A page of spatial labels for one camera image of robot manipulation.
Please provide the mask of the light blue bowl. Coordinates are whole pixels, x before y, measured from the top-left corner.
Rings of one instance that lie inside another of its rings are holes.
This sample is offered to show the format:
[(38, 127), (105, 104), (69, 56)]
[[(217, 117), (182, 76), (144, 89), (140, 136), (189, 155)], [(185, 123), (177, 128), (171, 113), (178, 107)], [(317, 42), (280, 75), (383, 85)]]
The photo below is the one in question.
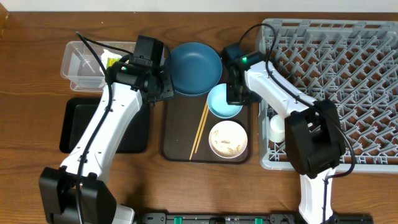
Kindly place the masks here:
[(212, 88), (207, 96), (209, 110), (221, 119), (236, 116), (241, 110), (241, 105), (229, 105), (226, 100), (227, 84), (222, 83)]

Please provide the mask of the white cup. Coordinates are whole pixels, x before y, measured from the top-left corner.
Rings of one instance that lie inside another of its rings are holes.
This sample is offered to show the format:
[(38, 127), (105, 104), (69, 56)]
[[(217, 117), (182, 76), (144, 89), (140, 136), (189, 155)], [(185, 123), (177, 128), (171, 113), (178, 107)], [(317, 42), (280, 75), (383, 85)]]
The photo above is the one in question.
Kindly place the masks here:
[(284, 118), (279, 114), (274, 115), (269, 123), (270, 126), (270, 136), (269, 140), (275, 143), (280, 143), (285, 141), (285, 124)]

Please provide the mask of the white napkin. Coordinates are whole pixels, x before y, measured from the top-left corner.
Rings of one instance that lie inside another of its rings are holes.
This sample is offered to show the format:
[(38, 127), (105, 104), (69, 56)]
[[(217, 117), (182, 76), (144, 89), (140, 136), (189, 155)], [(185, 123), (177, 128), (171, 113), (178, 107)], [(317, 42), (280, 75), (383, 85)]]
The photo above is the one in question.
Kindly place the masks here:
[[(104, 50), (103, 54), (100, 56), (100, 59), (101, 59), (101, 63), (104, 65), (105, 68), (106, 68), (108, 58), (120, 58), (121, 59), (122, 56), (119, 54), (112, 53), (109, 50)], [(97, 75), (100, 77), (99, 87), (102, 88), (106, 84), (106, 81), (104, 80), (104, 73), (101, 68), (97, 69)]]

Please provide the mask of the yellow green snack wrapper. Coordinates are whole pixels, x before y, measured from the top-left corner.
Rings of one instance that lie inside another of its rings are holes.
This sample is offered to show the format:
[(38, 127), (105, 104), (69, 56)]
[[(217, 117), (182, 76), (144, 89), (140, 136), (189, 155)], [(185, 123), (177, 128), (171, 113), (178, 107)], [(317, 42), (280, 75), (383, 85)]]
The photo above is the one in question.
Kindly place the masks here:
[(108, 58), (106, 68), (112, 67), (118, 61), (120, 61), (120, 58)]

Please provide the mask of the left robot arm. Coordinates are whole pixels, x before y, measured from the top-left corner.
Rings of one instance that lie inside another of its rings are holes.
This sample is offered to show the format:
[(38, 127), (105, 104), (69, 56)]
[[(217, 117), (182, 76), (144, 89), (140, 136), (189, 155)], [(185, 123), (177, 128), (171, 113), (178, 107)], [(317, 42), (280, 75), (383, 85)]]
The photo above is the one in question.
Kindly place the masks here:
[(115, 62), (80, 140), (58, 169), (46, 167), (39, 188), (47, 223), (132, 223), (135, 211), (107, 187), (114, 155), (142, 105), (174, 96), (170, 69)]

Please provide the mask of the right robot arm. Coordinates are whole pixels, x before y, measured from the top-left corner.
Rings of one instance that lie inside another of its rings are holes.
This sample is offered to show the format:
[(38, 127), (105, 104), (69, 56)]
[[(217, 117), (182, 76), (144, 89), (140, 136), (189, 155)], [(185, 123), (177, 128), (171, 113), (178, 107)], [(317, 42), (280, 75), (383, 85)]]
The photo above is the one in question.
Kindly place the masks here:
[(226, 101), (249, 105), (264, 100), (282, 121), (272, 127), (269, 139), (285, 143), (287, 157), (300, 174), (299, 212), (307, 223), (327, 223), (331, 209), (331, 180), (348, 143), (341, 132), (336, 106), (316, 100), (287, 81), (261, 52), (244, 54), (224, 49), (221, 59), (229, 73)]

